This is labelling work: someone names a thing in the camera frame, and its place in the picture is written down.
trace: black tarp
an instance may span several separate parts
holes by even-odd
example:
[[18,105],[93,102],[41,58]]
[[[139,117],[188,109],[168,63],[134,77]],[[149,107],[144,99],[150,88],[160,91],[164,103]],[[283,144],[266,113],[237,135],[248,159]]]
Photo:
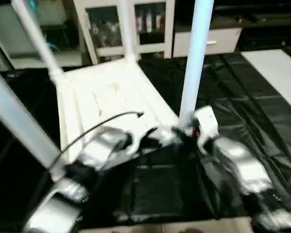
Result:
[[[139,65],[178,114],[186,60],[141,60]],[[47,71],[2,75],[58,145],[56,90]],[[263,162],[291,210],[290,105],[239,54],[206,58],[196,107],[208,104],[220,133],[244,143]],[[0,124],[0,232],[19,231],[43,171]],[[181,145],[112,169],[88,207],[85,228],[246,215],[233,180],[221,166],[211,157],[192,156],[190,147]]]

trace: floor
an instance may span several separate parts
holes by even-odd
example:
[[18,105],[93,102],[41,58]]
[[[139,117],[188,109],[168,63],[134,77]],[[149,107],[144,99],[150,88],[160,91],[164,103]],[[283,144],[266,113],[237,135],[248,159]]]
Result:
[[81,233],[253,233],[249,218],[83,230]]

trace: glass cabinet door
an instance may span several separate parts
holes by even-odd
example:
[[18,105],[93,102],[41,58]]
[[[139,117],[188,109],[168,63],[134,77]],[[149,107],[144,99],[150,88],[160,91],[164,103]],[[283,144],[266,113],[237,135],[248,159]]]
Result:
[[122,46],[116,6],[87,8],[91,24],[90,35],[95,48]]
[[134,10],[138,44],[164,43],[166,2],[135,4]]
[[[80,66],[78,22],[63,0],[28,0],[28,9],[61,66]],[[10,4],[0,4],[0,43],[15,68],[44,67],[40,56]]]
[[99,63],[123,57],[123,44],[116,5],[85,6],[88,32]]

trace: black cable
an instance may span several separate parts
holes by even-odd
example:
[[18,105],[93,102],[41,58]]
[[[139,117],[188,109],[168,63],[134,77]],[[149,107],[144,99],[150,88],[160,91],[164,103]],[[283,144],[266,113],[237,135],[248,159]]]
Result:
[[24,218],[24,221],[27,220],[28,216],[29,216],[29,212],[31,211],[31,209],[33,209],[33,205],[36,204],[37,202],[37,199],[39,198],[41,192],[42,192],[42,189],[43,187],[45,186],[47,180],[48,180],[48,176],[49,176],[49,171],[56,165],[56,163],[58,162],[58,160],[61,158],[62,154],[65,153],[71,146],[73,146],[77,141],[79,141],[81,138],[83,138],[86,134],[88,134],[89,132],[91,132],[92,130],[96,129],[97,127],[115,119],[115,118],[118,118],[118,117],[121,117],[121,116],[124,116],[124,115],[127,115],[127,114],[136,114],[139,117],[141,117],[144,113],[141,113],[141,112],[136,112],[136,111],[130,111],[130,112],[125,112],[125,113],[120,113],[120,114],[117,114],[107,120],[104,120],[102,121],[101,123],[91,127],[90,129],[88,129],[87,131],[85,131],[84,133],[80,134],[80,136],[78,136],[76,139],[74,139],[69,145],[67,145],[58,155],[57,157],[55,158],[55,160],[53,161],[53,163],[47,168],[47,170],[43,173],[35,191],[33,192],[33,195],[32,195],[32,198],[31,200],[29,201],[29,205],[28,205],[28,209],[25,213],[25,218]]

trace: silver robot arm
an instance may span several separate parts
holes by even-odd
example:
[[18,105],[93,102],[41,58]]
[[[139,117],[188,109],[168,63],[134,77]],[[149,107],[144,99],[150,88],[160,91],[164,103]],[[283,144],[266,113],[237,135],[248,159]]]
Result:
[[31,214],[26,233],[77,232],[81,212],[95,187],[98,173],[135,158],[132,136],[120,129],[102,127],[83,148],[66,175],[53,185]]
[[249,149],[218,134],[210,106],[194,113],[193,126],[200,130],[197,144],[214,156],[234,178],[256,233],[291,232],[291,214],[285,209],[263,164]]

